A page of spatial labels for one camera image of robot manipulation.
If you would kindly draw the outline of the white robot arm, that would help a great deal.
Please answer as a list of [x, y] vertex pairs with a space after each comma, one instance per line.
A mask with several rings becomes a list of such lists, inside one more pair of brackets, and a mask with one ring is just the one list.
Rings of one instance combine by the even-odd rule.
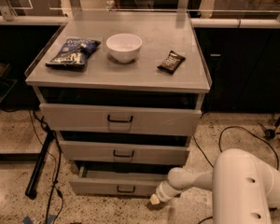
[[211, 172], [171, 169], [150, 202], [169, 202], [192, 187], [212, 192], [213, 224], [272, 224], [270, 210], [280, 206], [280, 172], [241, 149], [220, 153]]

